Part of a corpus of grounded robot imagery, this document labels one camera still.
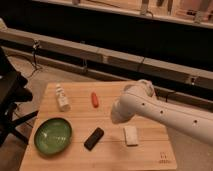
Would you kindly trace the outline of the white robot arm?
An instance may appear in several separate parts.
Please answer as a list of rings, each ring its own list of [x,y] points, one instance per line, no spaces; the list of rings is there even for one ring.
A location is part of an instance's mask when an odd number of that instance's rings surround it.
[[[151,81],[139,80],[126,85],[113,103],[111,120],[114,124],[128,122],[135,115],[213,145],[213,113],[158,100]]]

